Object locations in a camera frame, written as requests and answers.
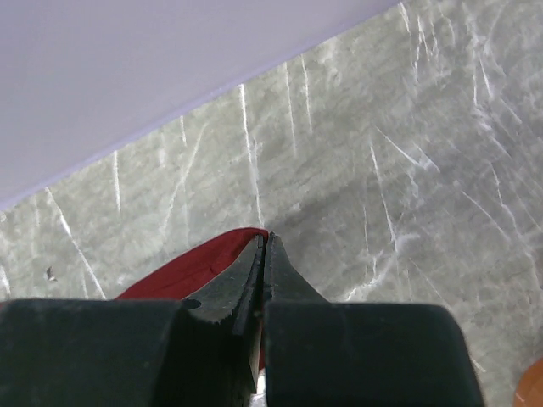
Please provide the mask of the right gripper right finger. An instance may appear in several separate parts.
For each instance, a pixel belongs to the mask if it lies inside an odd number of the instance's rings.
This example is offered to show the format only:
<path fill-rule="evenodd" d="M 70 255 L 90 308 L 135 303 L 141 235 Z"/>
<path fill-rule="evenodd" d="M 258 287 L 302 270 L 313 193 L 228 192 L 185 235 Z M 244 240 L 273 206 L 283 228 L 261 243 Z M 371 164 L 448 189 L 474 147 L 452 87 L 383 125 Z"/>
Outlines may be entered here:
<path fill-rule="evenodd" d="M 272 308 L 287 309 L 310 305 L 329 305 L 329 302 L 296 270 L 282 238 L 269 234 L 263 269 L 263 315 Z"/>

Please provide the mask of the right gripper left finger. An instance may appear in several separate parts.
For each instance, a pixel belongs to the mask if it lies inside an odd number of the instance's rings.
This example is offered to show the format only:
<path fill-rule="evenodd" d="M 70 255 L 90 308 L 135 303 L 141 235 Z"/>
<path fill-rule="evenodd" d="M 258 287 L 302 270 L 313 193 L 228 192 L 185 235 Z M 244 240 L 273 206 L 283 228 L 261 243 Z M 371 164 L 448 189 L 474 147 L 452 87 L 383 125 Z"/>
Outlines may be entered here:
<path fill-rule="evenodd" d="M 264 237 L 254 237 L 219 276 L 183 299 L 182 306 L 198 321 L 224 326 L 245 335 L 254 325 L 262 292 Z"/>

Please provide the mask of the dark red t-shirt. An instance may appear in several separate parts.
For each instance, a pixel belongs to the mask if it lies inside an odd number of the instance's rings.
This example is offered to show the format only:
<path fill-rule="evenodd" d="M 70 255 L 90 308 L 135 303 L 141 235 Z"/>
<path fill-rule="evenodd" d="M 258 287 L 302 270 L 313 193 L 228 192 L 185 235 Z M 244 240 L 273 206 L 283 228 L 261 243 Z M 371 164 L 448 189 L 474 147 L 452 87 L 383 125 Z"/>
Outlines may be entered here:
<path fill-rule="evenodd" d="M 222 233 L 190 249 L 127 288 L 120 299 L 182 300 L 221 274 L 264 229 L 245 227 Z"/>

